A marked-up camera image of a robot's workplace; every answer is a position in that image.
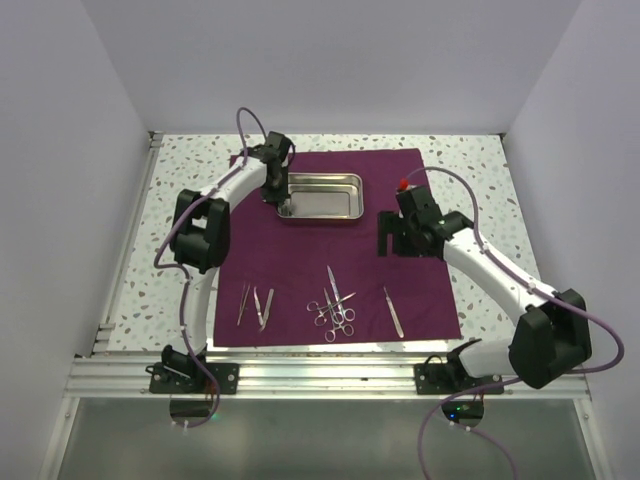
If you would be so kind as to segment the steel instrument tray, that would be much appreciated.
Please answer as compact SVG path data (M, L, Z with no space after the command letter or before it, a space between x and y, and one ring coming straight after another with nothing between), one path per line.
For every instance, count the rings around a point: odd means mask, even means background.
M289 197L294 216L281 219L355 222L364 214L364 184L354 173L290 173Z

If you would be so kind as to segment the steel surgical scissors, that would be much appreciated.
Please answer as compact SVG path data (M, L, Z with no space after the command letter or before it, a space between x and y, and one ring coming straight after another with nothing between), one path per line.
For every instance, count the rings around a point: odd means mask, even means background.
M352 322L355 319L355 311L344 306L344 298L340 295L333 270L330 266L327 266L327 272L335 301L337 303L338 311L345 321Z

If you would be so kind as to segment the steel hemostat forceps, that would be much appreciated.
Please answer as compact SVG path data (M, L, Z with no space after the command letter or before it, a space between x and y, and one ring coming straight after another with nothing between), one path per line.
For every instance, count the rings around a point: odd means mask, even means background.
M326 325L332 320L332 303L328 291L323 289L324 302L312 300L306 305L306 310L315 315L313 323L316 327Z
M352 337L355 333L354 327L350 320L339 311L340 302L331 303L327 301L327 313L331 320L331 326L325 332L325 341L333 343L339 334L343 334L346 337Z

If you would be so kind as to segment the steel forceps tweezers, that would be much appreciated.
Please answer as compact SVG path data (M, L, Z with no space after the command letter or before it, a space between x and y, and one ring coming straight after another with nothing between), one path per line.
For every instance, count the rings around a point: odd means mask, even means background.
M237 320L236 320L236 326L239 327L241 325L241 321L242 321L242 317L243 314L246 310L246 303L248 300L248 295L250 292L250 284L248 282L245 282L242 286L242 291L241 291L241 299L240 299L240 303L239 303L239 310L238 310L238 316L237 316Z

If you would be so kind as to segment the curved tip steel tweezers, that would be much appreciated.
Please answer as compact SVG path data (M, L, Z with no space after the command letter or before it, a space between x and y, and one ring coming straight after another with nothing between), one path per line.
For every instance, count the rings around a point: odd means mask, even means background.
M257 292L257 288L253 289L254 305L259 322L259 331L263 332L267 326L270 318L270 310L273 301L275 290L270 289L267 294L267 298L264 304L260 302L260 298Z

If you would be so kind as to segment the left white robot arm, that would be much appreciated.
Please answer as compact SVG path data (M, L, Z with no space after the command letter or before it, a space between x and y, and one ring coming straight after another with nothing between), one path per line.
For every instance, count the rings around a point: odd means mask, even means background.
M159 269L175 268L184 276L179 300L179 340L161 355L164 369L185 392L201 390L208 379L205 366L206 319L215 274L231 246L231 213L258 190L265 203L282 206L289 198L289 165L293 141L270 132L262 144L243 148L228 172L201 190L179 193L173 226L154 259Z

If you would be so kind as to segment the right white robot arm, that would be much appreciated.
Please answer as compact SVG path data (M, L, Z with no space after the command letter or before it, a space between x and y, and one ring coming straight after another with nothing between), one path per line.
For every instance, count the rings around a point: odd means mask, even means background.
M377 216L377 252L437 258L460 270L513 321L506 341L470 340L442 363L425 361L416 375L442 393L468 392L516 376L540 389L590 359L586 303L573 289L560 292L494 250L459 211L443 213L425 186L396 193L397 211Z

